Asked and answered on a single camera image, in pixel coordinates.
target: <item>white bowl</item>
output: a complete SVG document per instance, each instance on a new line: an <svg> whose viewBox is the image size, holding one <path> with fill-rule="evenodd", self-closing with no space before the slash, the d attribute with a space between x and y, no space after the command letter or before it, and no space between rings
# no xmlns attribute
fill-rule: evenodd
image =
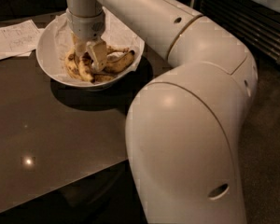
<svg viewBox="0 0 280 224"><path fill-rule="evenodd" d="M135 52L135 58L131 66L119 73L111 81L92 84L71 78L64 67L65 53L74 46L71 38L71 30L66 22L66 14L56 17L44 30L39 38L36 48L36 58L43 71L54 80L71 87L84 88L90 91L99 91L116 83L131 71L137 69L144 50L145 42L130 28L124 25L112 13L105 11L105 32L102 39L107 44L117 47L128 47Z"/></svg>

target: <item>vent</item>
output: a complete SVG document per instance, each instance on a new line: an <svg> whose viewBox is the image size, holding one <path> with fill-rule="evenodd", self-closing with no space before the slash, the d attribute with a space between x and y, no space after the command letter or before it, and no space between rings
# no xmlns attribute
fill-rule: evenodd
<svg viewBox="0 0 280 224"><path fill-rule="evenodd" d="M280 24L232 0L202 0L201 12L280 64Z"/></svg>

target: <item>table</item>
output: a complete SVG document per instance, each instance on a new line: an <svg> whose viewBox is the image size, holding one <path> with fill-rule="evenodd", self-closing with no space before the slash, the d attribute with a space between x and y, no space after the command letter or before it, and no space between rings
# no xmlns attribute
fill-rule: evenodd
<svg viewBox="0 0 280 224"><path fill-rule="evenodd" d="M44 27L54 18L34 21ZM34 51L0 61L0 213L126 161L129 105L164 67L143 57L136 72L93 92L50 79Z"/></svg>

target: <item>floor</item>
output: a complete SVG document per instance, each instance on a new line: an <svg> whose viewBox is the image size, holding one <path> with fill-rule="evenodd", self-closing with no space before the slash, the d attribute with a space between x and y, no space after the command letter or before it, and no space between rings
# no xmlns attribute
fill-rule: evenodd
<svg viewBox="0 0 280 224"><path fill-rule="evenodd" d="M259 87L239 144L248 224L280 224L280 71L256 54ZM147 223L128 162L103 198L70 207L59 191L0 214L9 223Z"/></svg>

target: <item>black hole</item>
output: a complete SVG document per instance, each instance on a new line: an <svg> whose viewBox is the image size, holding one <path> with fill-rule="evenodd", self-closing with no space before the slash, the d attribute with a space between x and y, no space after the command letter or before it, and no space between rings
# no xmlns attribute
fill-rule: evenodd
<svg viewBox="0 0 280 224"><path fill-rule="evenodd" d="M181 22L181 18L180 17L175 19L175 23L180 23L180 22Z"/></svg>
<svg viewBox="0 0 280 224"><path fill-rule="evenodd" d="M223 184L220 187L213 189L209 194L208 197L210 199L215 199L218 198L219 195L221 195L222 193L224 193L228 188L228 184Z"/></svg>

